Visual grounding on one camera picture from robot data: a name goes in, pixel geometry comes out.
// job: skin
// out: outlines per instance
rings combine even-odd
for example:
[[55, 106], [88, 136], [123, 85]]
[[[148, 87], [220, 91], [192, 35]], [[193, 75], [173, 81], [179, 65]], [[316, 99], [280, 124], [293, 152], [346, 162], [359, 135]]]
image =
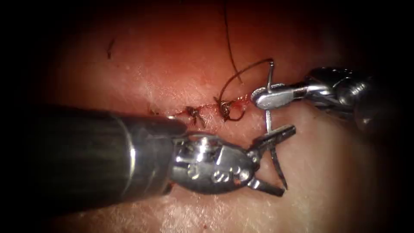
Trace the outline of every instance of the skin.
[[[335, 22], [290, 14], [267, 3], [228, 3], [236, 67], [271, 57], [274, 82], [300, 81], [318, 66], [357, 67], [355, 44], [341, 40]], [[223, 3], [173, 2], [97, 11], [59, 41], [42, 82], [41, 101], [85, 109], [163, 116], [186, 106], [215, 104], [234, 74]], [[268, 65], [241, 75], [226, 100], [266, 83]], [[265, 133], [264, 112], [248, 104], [239, 122], [224, 123], [215, 108], [200, 116], [211, 132], [243, 147]], [[355, 129], [304, 103], [274, 110], [273, 127], [293, 124], [295, 136], [277, 145], [289, 184], [282, 198], [243, 188], [200, 195], [174, 186], [163, 197], [120, 204], [53, 220], [60, 232], [367, 232], [380, 226], [383, 193], [372, 146]], [[269, 154], [257, 177], [281, 185]]]

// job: dark suture thread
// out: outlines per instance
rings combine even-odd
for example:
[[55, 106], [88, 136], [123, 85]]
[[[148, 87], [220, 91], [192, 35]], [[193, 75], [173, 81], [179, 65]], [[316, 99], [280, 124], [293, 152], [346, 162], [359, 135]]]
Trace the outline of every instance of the dark suture thread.
[[109, 42], [109, 45], [108, 45], [108, 49], [107, 49], [107, 56], [108, 56], [108, 60], [110, 60], [111, 58], [112, 58], [112, 47], [113, 47], [113, 44], [115, 43], [115, 39], [112, 39], [110, 42]]
[[[228, 22], [227, 22], [227, 0], [224, 0], [224, 25], [226, 26], [227, 47], [229, 49], [230, 60], [232, 62], [234, 72], [238, 73], [238, 70], [236, 68], [236, 65], [235, 65], [234, 59], [233, 59], [232, 46], [230, 45], [229, 25], [228, 25]], [[237, 77], [238, 77], [238, 80], [240, 81], [240, 83], [243, 83], [243, 81], [241, 80], [242, 78], [240, 77], [240, 75], [237, 75]]]
[[233, 81], [233, 79], [235, 79], [236, 77], [238, 77], [240, 74], [244, 73], [245, 71], [247, 71], [247, 70], [249, 70], [249, 69], [251, 69], [251, 68], [253, 68], [253, 67], [257, 66], [257, 65], [260, 65], [260, 64], [266, 63], [266, 62], [273, 62], [273, 59], [272, 58], [266, 58], [266, 59], [260, 60], [258, 62], [255, 62], [255, 63], [247, 66], [246, 68], [242, 69], [241, 71], [237, 72], [235, 75], [233, 75], [231, 78], [229, 78], [227, 80], [227, 82], [225, 83], [225, 85], [221, 89], [220, 96], [219, 96], [219, 98], [217, 100], [217, 104], [219, 105], [220, 115], [224, 118], [225, 121], [226, 120], [229, 120], [229, 121], [239, 121], [244, 116], [244, 114], [245, 114], [245, 111], [243, 111], [242, 114], [241, 114], [241, 116], [239, 118], [233, 119], [230, 116], [226, 115], [226, 113], [221, 108], [221, 103], [223, 102], [222, 101], [222, 97], [223, 97], [224, 91], [226, 90], [227, 86], [231, 83], [231, 81]]
[[198, 118], [201, 121], [201, 125], [203, 126], [203, 128], [206, 128], [206, 122], [200, 116], [200, 111], [198, 109], [193, 108], [191, 106], [187, 106], [187, 107], [185, 107], [185, 110], [186, 110], [187, 114], [190, 115], [193, 118], [193, 124], [194, 125], [197, 124], [197, 118]]

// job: metal screw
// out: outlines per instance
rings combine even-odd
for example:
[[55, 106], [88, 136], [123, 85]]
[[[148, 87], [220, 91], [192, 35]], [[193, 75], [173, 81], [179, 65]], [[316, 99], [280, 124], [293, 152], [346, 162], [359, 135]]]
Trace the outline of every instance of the metal screw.
[[227, 172], [216, 171], [216, 172], [214, 172], [211, 179], [214, 183], [219, 183], [219, 182], [228, 182], [230, 177], [229, 177], [229, 174]]
[[200, 176], [197, 165], [189, 164], [187, 169], [187, 174], [191, 179], [197, 179]]
[[248, 170], [242, 170], [238, 177], [240, 181], [245, 181], [249, 179], [249, 176], [250, 176], [250, 172]]

